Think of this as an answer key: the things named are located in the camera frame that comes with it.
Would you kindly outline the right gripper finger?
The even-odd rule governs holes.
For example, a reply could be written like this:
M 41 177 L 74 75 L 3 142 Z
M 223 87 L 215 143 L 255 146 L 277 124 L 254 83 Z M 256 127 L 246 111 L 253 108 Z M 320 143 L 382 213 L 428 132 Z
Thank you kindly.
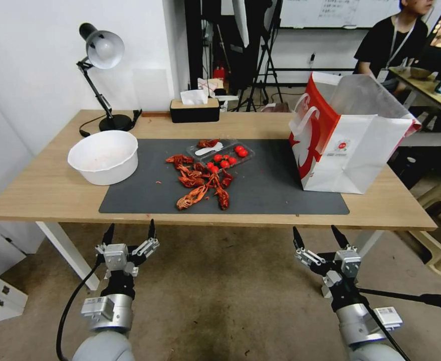
M 336 253 L 341 253 L 344 251 L 353 251 L 357 253 L 357 248 L 348 242 L 346 236 L 335 225 L 331 225 L 331 230 L 340 247 L 340 250 L 338 250 Z
M 303 265 L 308 268 L 319 268 L 326 265 L 326 260 L 320 257 L 318 254 L 306 249 L 303 239 L 296 226 L 292 227 L 293 230 L 293 244 L 295 247 L 295 257 Z

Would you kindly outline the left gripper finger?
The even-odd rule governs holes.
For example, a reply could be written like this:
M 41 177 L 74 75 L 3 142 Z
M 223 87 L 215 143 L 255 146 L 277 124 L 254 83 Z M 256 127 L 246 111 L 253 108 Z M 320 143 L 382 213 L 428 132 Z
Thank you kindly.
M 147 240 L 131 251 L 131 262 L 134 264 L 134 266 L 140 266 L 154 253 L 158 247 L 159 240 L 156 237 L 155 223 L 154 219 L 152 219 L 148 228 Z
M 107 250 L 107 247 L 112 244 L 114 229 L 115 224 L 112 223 L 107 231 L 104 233 L 102 237 L 102 242 L 95 247 L 97 254 L 104 254 L 104 252 Z

